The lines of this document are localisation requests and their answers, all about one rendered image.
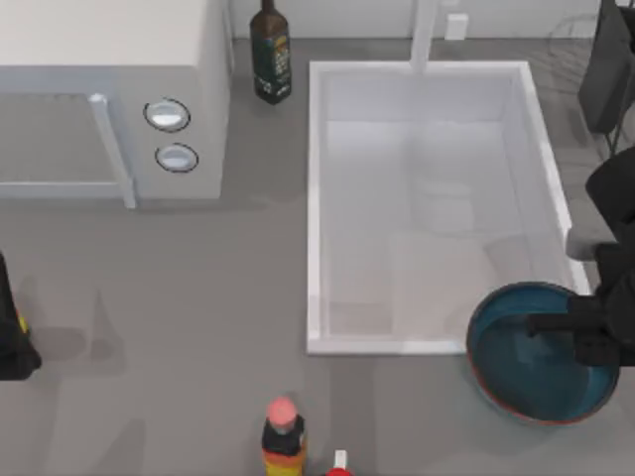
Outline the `blue bowl with red rim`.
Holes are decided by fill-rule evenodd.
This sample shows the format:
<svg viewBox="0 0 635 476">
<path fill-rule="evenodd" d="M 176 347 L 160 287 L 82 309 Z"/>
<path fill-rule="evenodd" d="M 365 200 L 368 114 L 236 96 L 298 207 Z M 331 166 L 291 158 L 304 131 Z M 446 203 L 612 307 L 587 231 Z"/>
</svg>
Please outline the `blue bowl with red rim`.
<svg viewBox="0 0 635 476">
<path fill-rule="evenodd" d="M 564 313 L 575 296 L 551 283 L 521 282 L 490 293 L 476 307 L 467 326 L 466 355 L 492 405 L 532 423 L 569 425 L 609 402 L 619 368 L 576 362 L 567 333 L 527 332 L 528 314 Z"/>
</svg>

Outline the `large microwave knob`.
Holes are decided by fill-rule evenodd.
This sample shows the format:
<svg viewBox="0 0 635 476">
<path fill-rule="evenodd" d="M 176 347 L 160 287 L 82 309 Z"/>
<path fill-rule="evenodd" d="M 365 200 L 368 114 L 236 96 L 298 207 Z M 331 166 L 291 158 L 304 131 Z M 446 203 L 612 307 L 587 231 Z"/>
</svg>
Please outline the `large microwave knob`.
<svg viewBox="0 0 635 476">
<path fill-rule="evenodd" d="M 143 115 L 150 126 L 166 133 L 179 132 L 191 121 L 191 114 L 187 107 L 172 98 L 147 103 L 144 106 Z"/>
</svg>

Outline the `dark green bottle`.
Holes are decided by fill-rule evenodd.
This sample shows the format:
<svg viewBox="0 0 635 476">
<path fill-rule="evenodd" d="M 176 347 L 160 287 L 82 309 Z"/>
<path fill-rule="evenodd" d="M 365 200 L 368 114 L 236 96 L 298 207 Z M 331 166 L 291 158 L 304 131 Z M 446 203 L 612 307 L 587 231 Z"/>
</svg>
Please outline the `dark green bottle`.
<svg viewBox="0 0 635 476">
<path fill-rule="evenodd" d="M 275 105 L 292 92 L 289 22 L 274 0 L 260 2 L 260 10 L 249 24 L 254 90 L 259 98 Z"/>
</svg>

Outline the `pink capped black yellow bottle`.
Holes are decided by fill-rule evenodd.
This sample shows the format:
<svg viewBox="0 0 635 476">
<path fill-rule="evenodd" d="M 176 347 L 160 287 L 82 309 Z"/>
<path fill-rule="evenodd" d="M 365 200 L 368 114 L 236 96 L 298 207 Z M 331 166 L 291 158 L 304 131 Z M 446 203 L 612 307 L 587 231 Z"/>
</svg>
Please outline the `pink capped black yellow bottle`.
<svg viewBox="0 0 635 476">
<path fill-rule="evenodd" d="M 278 397 L 269 404 L 261 447 L 266 476 L 304 476 L 306 420 L 289 397 Z"/>
</svg>

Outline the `pale microwave oven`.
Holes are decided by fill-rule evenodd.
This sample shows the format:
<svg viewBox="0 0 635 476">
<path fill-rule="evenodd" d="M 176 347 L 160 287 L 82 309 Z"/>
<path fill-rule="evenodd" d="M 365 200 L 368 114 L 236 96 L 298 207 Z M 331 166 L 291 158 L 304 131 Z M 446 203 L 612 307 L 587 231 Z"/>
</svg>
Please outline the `pale microwave oven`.
<svg viewBox="0 0 635 476">
<path fill-rule="evenodd" d="M 215 200 L 225 158 L 233 53 L 227 0 L 0 0 L 0 199 L 123 201 L 87 97 L 111 123 L 146 200 Z M 163 98 L 190 112 L 166 133 L 144 118 Z M 155 151 L 196 151 L 187 174 Z"/>
</svg>

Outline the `small microwave knob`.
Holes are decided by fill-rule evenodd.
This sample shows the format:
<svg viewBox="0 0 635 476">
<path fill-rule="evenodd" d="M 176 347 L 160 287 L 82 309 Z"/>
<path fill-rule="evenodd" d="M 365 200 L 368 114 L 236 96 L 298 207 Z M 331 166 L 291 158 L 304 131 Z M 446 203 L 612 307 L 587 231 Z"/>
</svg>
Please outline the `small microwave knob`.
<svg viewBox="0 0 635 476">
<path fill-rule="evenodd" d="M 156 163 L 166 172 L 172 174 L 187 174 L 199 164 L 198 154 L 191 147 L 174 143 L 155 151 Z"/>
</svg>

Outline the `pale grey rounded box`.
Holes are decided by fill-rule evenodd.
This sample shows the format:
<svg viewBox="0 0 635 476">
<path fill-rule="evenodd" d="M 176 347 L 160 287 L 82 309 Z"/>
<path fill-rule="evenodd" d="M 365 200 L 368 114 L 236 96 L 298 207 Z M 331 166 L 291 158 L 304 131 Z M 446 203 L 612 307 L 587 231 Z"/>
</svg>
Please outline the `pale grey rounded box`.
<svg viewBox="0 0 635 476">
<path fill-rule="evenodd" d="M 567 255 L 579 262 L 596 262 L 600 252 L 620 249 L 608 229 L 573 226 L 566 239 Z"/>
</svg>

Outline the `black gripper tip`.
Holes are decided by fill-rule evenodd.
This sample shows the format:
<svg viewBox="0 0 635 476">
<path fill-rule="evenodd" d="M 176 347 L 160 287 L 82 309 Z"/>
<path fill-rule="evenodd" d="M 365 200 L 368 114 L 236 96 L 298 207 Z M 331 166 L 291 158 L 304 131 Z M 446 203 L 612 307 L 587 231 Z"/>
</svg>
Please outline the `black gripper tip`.
<svg viewBox="0 0 635 476">
<path fill-rule="evenodd" d="M 0 382 L 25 381 L 42 363 L 30 327 L 15 306 L 6 261 L 0 252 Z"/>
</svg>

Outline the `white sink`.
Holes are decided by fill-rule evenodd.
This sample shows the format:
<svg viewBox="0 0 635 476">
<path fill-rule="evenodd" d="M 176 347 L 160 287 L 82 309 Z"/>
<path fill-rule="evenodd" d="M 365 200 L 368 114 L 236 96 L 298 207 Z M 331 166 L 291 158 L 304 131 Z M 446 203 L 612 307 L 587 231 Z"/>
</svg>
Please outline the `white sink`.
<svg viewBox="0 0 635 476">
<path fill-rule="evenodd" d="M 308 310 L 313 355 L 452 355 L 492 291 L 586 294 L 524 61 L 314 61 Z"/>
</svg>

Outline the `red bottle with white cap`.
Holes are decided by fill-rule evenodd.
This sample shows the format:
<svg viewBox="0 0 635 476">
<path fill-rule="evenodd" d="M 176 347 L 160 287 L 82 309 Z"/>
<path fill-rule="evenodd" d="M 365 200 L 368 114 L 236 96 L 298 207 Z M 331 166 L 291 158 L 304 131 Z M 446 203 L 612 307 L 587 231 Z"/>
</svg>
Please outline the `red bottle with white cap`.
<svg viewBox="0 0 635 476">
<path fill-rule="evenodd" d="M 323 476 L 354 476 L 348 467 L 348 452 L 345 449 L 334 451 L 332 465 Z"/>
</svg>

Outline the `white wall socket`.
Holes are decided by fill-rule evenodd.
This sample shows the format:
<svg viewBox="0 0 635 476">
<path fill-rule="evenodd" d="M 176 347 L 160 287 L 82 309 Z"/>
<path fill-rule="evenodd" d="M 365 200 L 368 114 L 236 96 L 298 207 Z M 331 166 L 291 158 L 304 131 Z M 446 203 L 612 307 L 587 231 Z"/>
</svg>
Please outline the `white wall socket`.
<svg viewBox="0 0 635 476">
<path fill-rule="evenodd" d="M 467 36 L 469 17 L 465 13 L 451 13 L 446 17 L 444 39 L 463 41 Z"/>
</svg>

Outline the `tall white tap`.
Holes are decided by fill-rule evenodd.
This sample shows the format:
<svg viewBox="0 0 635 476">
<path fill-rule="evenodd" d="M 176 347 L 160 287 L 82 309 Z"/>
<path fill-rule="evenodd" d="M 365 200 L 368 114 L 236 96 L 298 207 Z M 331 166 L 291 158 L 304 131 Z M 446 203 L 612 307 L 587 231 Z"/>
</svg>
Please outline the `tall white tap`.
<svg viewBox="0 0 635 476">
<path fill-rule="evenodd" d="M 414 72 L 421 73 L 425 70 L 428 62 L 437 3 L 436 0 L 417 0 L 416 6 L 410 65 Z"/>
</svg>

